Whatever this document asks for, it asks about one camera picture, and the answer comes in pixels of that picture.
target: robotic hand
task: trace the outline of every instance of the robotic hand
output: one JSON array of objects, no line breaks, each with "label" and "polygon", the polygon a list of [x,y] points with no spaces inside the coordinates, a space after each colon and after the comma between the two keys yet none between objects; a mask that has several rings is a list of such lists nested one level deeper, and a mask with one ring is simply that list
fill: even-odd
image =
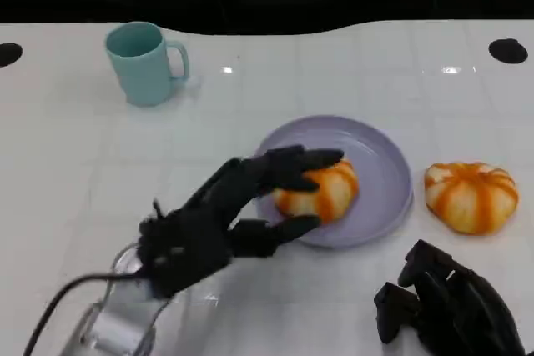
[{"label": "robotic hand", "polygon": [[181,209],[140,224],[137,255],[140,272],[154,294],[170,298],[226,267],[234,257],[272,256],[288,243],[319,227],[316,216],[300,216],[269,226],[264,220],[232,222],[252,199],[275,188],[313,192],[319,186],[305,178],[308,170],[338,163],[343,152],[305,150],[293,146],[268,151],[258,158],[229,160]]},{"label": "robotic hand", "polygon": [[525,356],[514,319],[496,290],[440,249],[417,242],[398,284],[413,285],[417,295],[386,283],[375,296],[383,343],[408,325],[436,356]]},{"label": "robotic hand", "polygon": [[316,216],[288,218],[275,226],[258,219],[233,224],[252,199],[275,188],[313,192],[319,185],[308,170],[338,163],[343,152],[293,146],[258,158],[231,159],[181,208],[155,214],[139,225],[137,243],[124,249],[112,274],[91,274],[65,286],[33,332],[29,356],[61,298],[80,283],[108,281],[102,300],[91,305],[67,342],[62,356],[148,356],[154,323],[172,297],[228,266],[233,258],[272,256],[276,249],[320,225]]}]

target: white table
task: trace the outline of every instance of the white table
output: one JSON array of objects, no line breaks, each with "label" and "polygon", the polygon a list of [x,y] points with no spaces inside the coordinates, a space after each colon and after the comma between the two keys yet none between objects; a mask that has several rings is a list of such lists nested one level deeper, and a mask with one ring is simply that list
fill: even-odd
[{"label": "white table", "polygon": [[[177,297],[154,354],[424,354],[409,331],[383,348],[373,304],[418,238],[488,278],[534,349],[534,58],[511,66],[487,52],[505,37],[534,52],[532,22],[383,22],[293,37],[167,32],[188,47],[196,78],[152,109],[123,99],[103,50],[114,26],[0,27],[0,43],[24,49],[0,68],[2,354],[22,353],[60,283],[109,267],[154,196],[179,207],[229,156],[316,113],[366,121],[400,145],[416,194],[406,224],[343,252],[291,244],[271,260],[238,261]],[[453,160],[498,163],[517,180],[521,204],[497,235],[455,235],[426,210],[423,169]],[[36,354],[57,355],[102,292],[69,297]]]}]

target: black hole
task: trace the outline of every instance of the black hole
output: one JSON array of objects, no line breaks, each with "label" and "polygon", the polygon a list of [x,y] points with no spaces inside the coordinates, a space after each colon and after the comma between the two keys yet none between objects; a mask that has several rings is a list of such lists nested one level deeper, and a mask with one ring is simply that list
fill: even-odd
[{"label": "black hole", "polygon": [[528,58],[528,52],[516,39],[497,39],[490,43],[490,54],[503,63],[519,64]]},{"label": "black hole", "polygon": [[15,63],[23,55],[23,48],[16,43],[0,44],[0,67]]}]

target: black cable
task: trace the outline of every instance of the black cable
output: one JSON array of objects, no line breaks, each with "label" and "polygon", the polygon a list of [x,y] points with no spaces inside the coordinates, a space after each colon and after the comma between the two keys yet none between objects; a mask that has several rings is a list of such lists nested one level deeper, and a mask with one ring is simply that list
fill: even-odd
[{"label": "black cable", "polygon": [[30,337],[26,348],[24,349],[23,356],[30,356],[35,349],[35,345],[43,333],[44,327],[47,325],[48,320],[52,317],[52,314],[59,302],[65,297],[67,293],[75,289],[77,286],[88,283],[90,281],[105,281],[105,282],[117,282],[117,281],[134,281],[137,279],[143,279],[144,277],[139,273],[133,274],[88,274],[81,277],[75,278],[70,283],[66,284],[63,288],[59,290],[58,293],[53,297],[53,299],[48,304],[47,308],[44,310],[43,315],[39,319],[37,325],[33,329],[32,336]]}]

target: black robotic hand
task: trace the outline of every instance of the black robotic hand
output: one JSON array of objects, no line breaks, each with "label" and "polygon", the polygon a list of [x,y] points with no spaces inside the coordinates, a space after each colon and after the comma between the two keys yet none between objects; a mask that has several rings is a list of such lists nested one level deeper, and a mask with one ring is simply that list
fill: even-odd
[{"label": "black robotic hand", "polygon": [[440,249],[419,241],[406,256],[401,287],[387,283],[375,296],[380,339],[401,326],[416,329],[438,356],[525,356],[510,310],[496,290]]},{"label": "black robotic hand", "polygon": [[319,185],[302,176],[308,170],[338,163],[343,152],[280,148],[250,159],[232,159],[181,208],[155,215],[139,225],[138,257],[157,296],[177,292],[216,273],[234,257],[269,257],[284,243],[319,227],[316,216],[288,218],[275,226],[264,220],[238,221],[252,199],[275,188],[313,192]]}]

